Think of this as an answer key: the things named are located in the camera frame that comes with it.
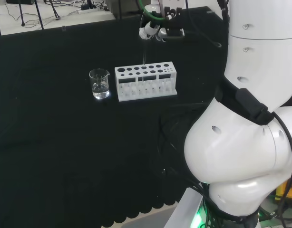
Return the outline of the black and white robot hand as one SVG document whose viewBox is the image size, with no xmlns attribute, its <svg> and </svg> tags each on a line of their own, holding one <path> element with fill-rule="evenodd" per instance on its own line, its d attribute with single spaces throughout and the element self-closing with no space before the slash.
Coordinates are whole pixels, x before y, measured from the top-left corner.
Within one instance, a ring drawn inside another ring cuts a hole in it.
<svg viewBox="0 0 292 228">
<path fill-rule="evenodd" d="M 156 38 L 158 41 L 179 39 L 185 36 L 181 25 L 183 0 L 152 0 L 145 5 L 137 1 L 142 10 L 139 36 L 143 40 Z"/>
</svg>

